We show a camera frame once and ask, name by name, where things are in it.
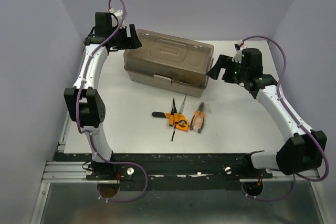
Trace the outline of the beige tool box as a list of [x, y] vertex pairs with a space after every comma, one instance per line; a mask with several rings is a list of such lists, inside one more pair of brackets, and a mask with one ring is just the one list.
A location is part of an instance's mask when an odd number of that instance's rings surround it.
[[124, 52], [124, 69], [131, 80], [193, 97], [207, 87], [214, 46], [199, 41], [138, 29], [142, 44]]

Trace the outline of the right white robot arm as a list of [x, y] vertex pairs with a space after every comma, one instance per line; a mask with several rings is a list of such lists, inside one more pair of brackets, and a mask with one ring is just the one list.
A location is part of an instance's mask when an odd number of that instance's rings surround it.
[[270, 114], [284, 139], [278, 151], [256, 151], [250, 160], [241, 165], [242, 173], [249, 178], [259, 174], [261, 169], [277, 170], [285, 175], [321, 166], [327, 137], [323, 131], [315, 131], [294, 111], [283, 95], [275, 78], [263, 73], [262, 53], [256, 48], [244, 48], [234, 57], [220, 55], [207, 72], [211, 79], [227, 83], [243, 84], [244, 88]]

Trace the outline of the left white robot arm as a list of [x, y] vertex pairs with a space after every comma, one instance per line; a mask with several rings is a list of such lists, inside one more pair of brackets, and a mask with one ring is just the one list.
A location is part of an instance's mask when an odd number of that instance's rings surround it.
[[95, 178], [112, 179], [118, 169], [103, 129], [106, 106], [98, 92], [103, 65], [111, 52], [142, 46], [133, 24], [124, 23], [126, 13], [109, 10], [95, 14], [95, 26], [84, 40], [84, 59], [71, 88], [64, 90], [69, 116], [88, 140], [92, 158], [88, 170]]

